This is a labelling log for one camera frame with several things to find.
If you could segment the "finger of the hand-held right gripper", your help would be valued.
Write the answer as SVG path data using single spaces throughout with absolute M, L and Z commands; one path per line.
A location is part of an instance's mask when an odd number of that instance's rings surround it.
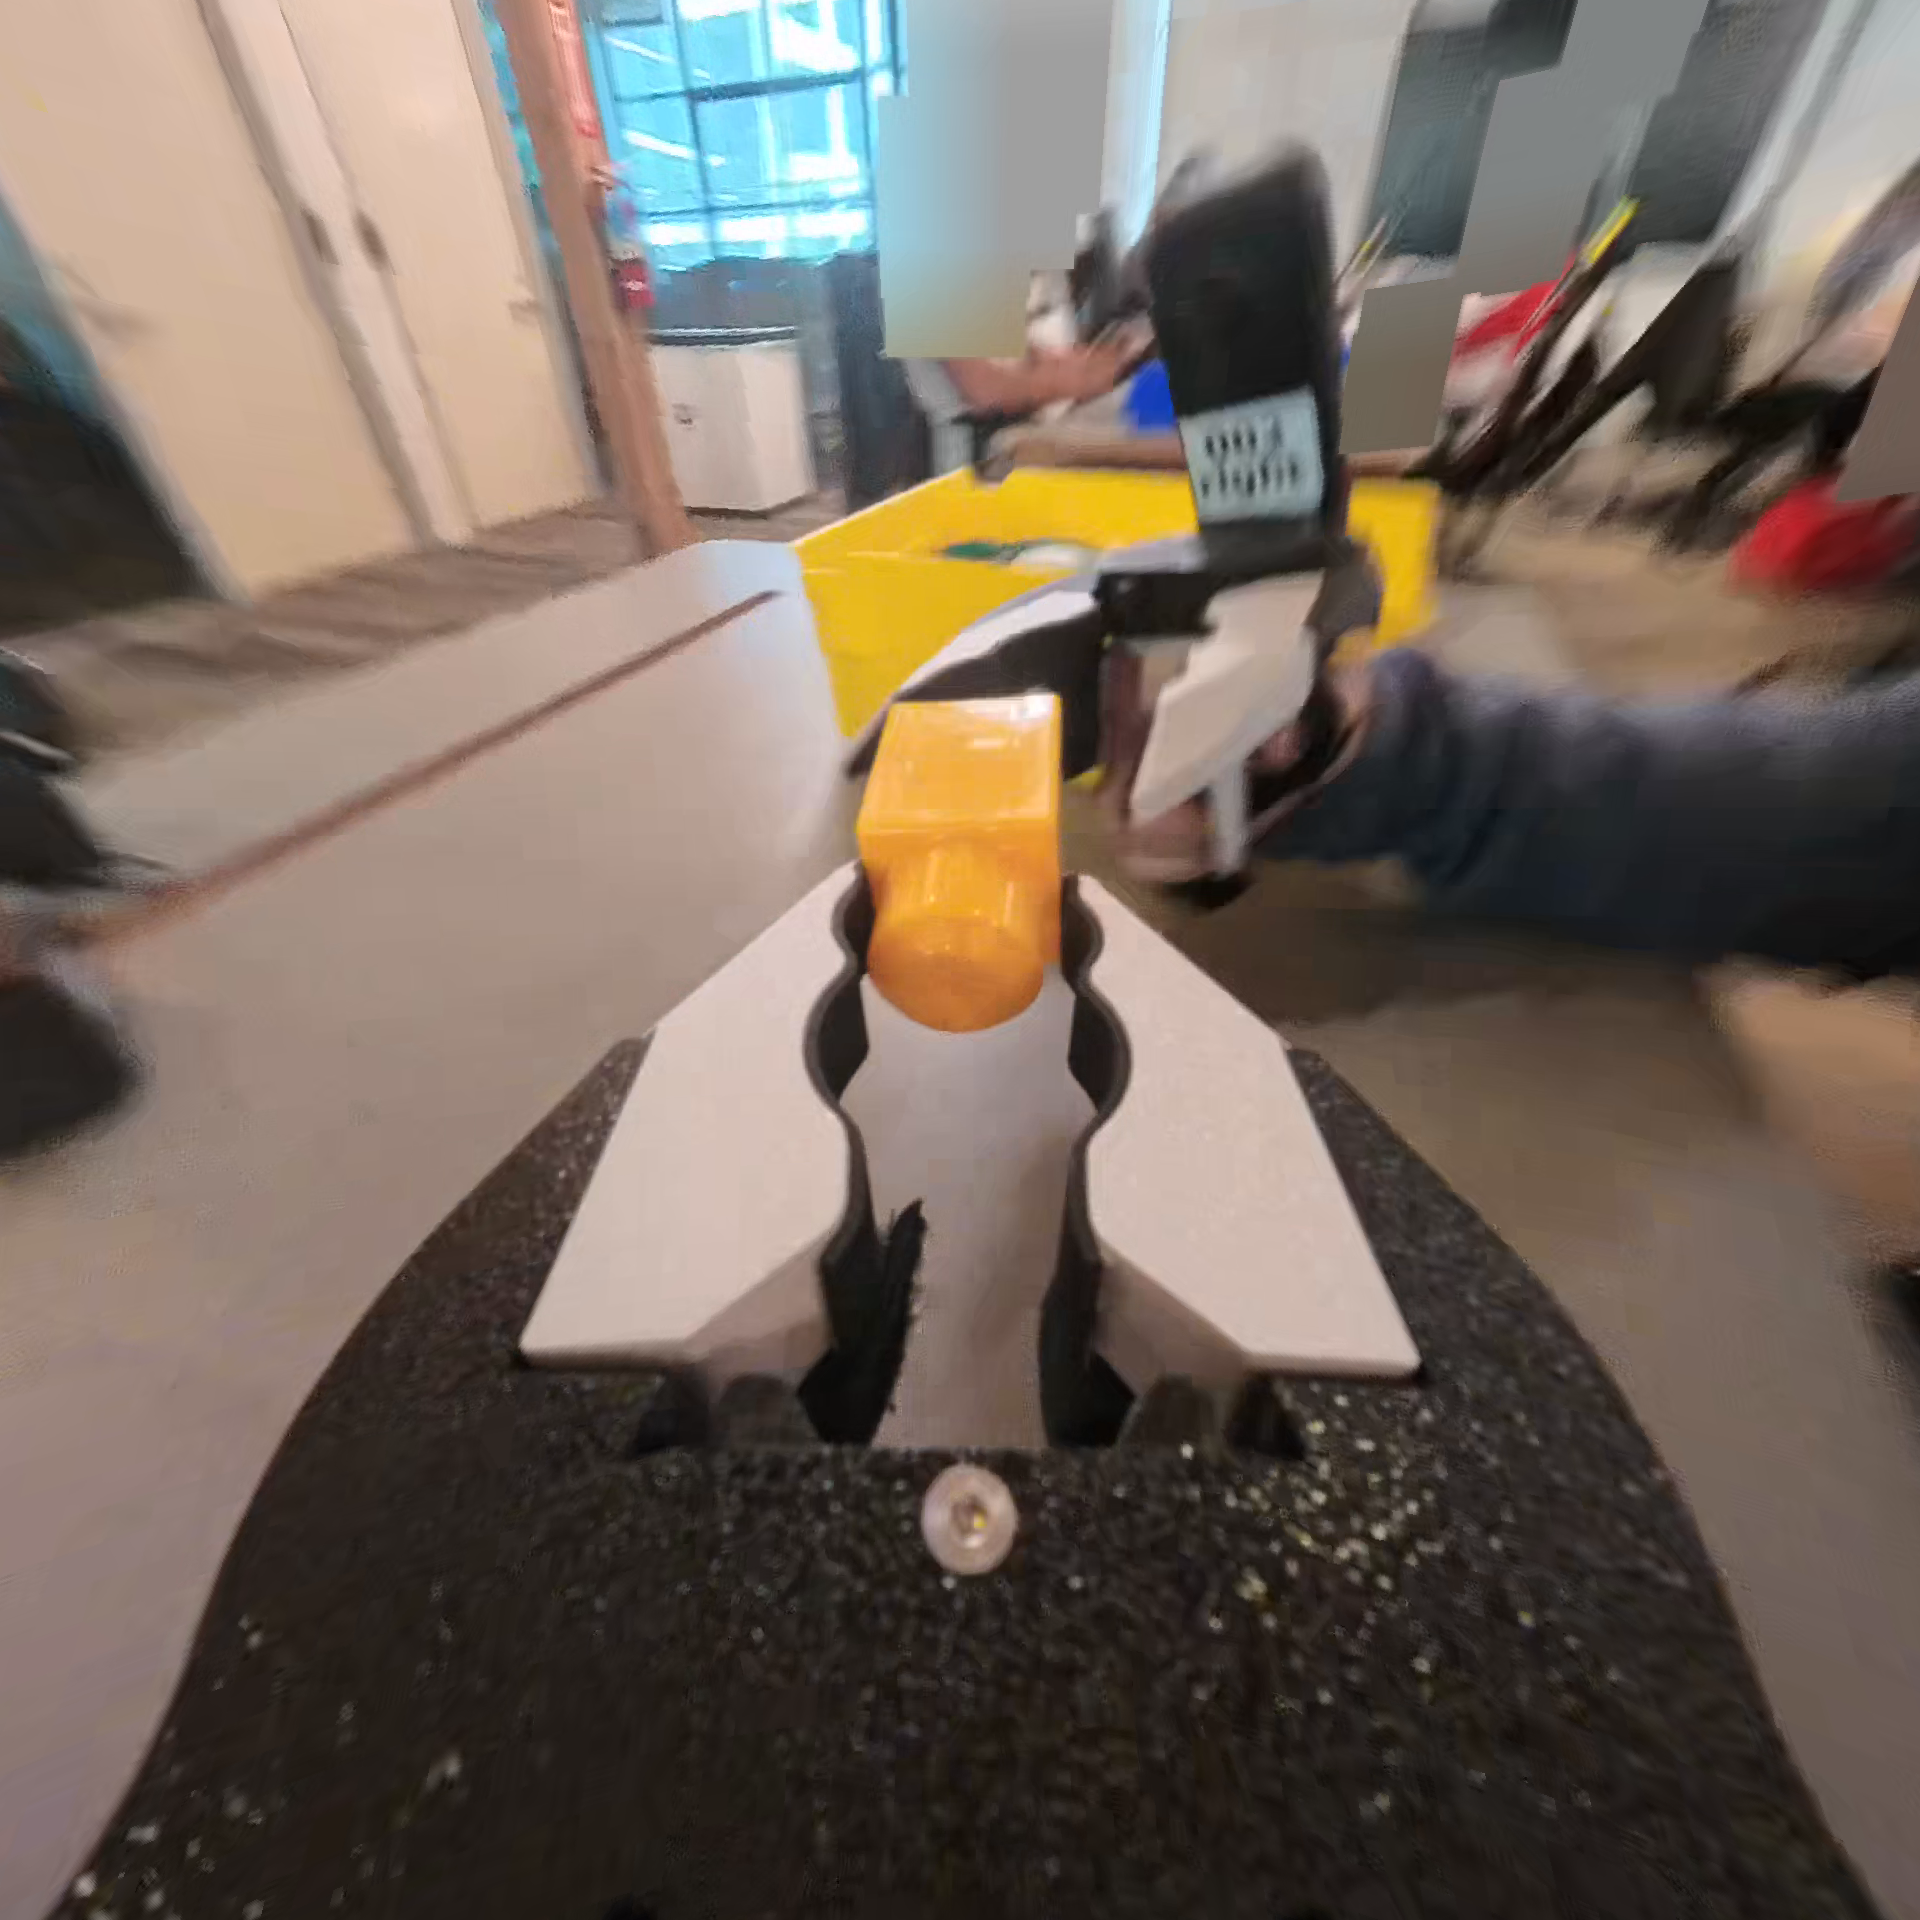
M 1251 827 L 1249 770 L 1301 719 L 1317 676 L 1311 616 L 1324 578 L 1265 578 L 1214 595 L 1161 686 L 1128 789 L 1128 822 L 1205 804 L 1209 827 Z
M 1100 749 L 1106 625 L 1092 574 L 1070 574 L 1012 598 L 972 622 L 880 702 L 853 737 L 844 778 L 872 774 L 883 720 L 899 704 L 982 702 L 1052 693 L 1063 702 L 1063 774 L 1085 778 Z

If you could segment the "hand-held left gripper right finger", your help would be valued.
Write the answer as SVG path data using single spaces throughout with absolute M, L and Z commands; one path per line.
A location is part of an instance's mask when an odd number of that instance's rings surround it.
M 1091 1104 L 1042 1302 L 1042 1417 L 1185 1382 L 1421 1379 L 1423 1357 L 1282 1035 L 1100 880 L 1063 895 L 1068 1072 Z

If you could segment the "yellow plastic bin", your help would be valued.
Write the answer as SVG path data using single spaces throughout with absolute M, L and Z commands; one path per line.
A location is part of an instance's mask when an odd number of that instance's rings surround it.
M 799 541 L 836 719 L 861 734 L 965 627 L 1091 563 L 1196 532 L 1188 478 L 1125 468 L 954 470 Z

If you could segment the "orange plastic block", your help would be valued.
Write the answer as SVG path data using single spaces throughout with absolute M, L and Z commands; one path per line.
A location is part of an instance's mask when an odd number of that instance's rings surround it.
M 1022 1019 L 1063 953 L 1063 702 L 908 702 L 883 720 L 855 818 L 870 980 L 908 1020 Z

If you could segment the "person's right forearm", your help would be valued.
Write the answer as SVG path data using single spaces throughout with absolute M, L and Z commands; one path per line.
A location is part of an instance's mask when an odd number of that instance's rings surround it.
M 1917 676 L 1627 704 L 1396 649 L 1249 767 L 1264 852 L 1396 862 L 1452 920 L 1917 976 Z

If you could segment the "person's right hand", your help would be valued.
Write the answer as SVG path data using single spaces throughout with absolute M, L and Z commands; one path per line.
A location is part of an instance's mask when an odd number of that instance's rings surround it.
M 1155 665 L 1154 658 L 1124 651 L 1108 665 L 1103 686 L 1103 808 L 1117 865 L 1140 884 L 1229 899 L 1245 889 L 1245 870 L 1228 874 L 1217 867 L 1217 821 L 1209 796 L 1188 797 L 1155 818 L 1137 814 L 1140 761 L 1161 690 L 1173 676 L 1173 658 L 1161 660 L 1165 665 Z M 1249 849 L 1271 838 L 1290 811 L 1355 761 L 1361 732 L 1364 673 L 1360 668 L 1324 668 L 1306 706 L 1245 761 Z

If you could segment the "red white cloth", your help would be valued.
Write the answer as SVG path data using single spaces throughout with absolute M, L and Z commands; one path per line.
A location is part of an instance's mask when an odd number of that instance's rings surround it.
M 1496 404 L 1559 303 L 1562 285 L 1554 277 L 1510 295 L 1460 301 L 1443 397 L 1445 412 L 1481 412 Z

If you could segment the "black coat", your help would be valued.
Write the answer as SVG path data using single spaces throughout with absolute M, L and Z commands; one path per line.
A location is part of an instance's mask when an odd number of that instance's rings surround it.
M 842 422 L 842 489 L 847 510 L 865 512 L 932 477 L 931 423 L 906 367 L 886 353 L 877 257 L 831 257 L 825 292 Z

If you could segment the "white cabinet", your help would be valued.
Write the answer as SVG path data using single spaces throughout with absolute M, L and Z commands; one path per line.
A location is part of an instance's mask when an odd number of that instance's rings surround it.
M 762 517 L 818 493 L 799 327 L 672 327 L 652 368 L 689 512 Z

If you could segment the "large window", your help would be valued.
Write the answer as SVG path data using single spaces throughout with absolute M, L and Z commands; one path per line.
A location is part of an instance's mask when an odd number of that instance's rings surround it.
M 897 2 L 580 2 L 624 235 L 655 272 L 876 251 Z

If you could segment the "red bag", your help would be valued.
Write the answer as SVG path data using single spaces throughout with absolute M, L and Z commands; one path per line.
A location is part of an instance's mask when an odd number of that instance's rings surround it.
M 1727 580 L 1782 598 L 1888 588 L 1917 550 L 1917 496 L 1839 500 L 1835 478 L 1807 478 L 1763 510 L 1733 545 Z

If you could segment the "white door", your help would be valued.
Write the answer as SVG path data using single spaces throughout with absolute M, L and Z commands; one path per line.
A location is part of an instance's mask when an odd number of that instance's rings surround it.
M 598 489 L 476 2 L 285 2 L 452 485 L 447 541 Z
M 415 547 L 198 2 L 5 2 L 4 199 L 219 595 Z

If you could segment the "black charger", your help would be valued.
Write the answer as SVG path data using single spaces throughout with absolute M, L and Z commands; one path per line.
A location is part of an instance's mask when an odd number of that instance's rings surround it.
M 4 1164 L 115 1118 L 144 1085 L 114 1005 L 60 958 L 4 973 Z

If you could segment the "black bag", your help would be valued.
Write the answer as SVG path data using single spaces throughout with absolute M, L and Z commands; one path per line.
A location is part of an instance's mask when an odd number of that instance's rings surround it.
M 4 651 L 4 884 L 78 895 L 107 884 L 111 855 L 63 796 L 81 734 L 51 676 Z

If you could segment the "wooden post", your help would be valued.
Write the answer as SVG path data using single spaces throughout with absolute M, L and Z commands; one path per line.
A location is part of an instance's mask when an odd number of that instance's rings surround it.
M 495 2 L 531 136 L 542 207 L 565 269 L 594 415 L 622 504 L 652 556 L 696 541 L 672 468 L 645 327 L 627 314 L 611 254 L 615 170 L 579 2 Z

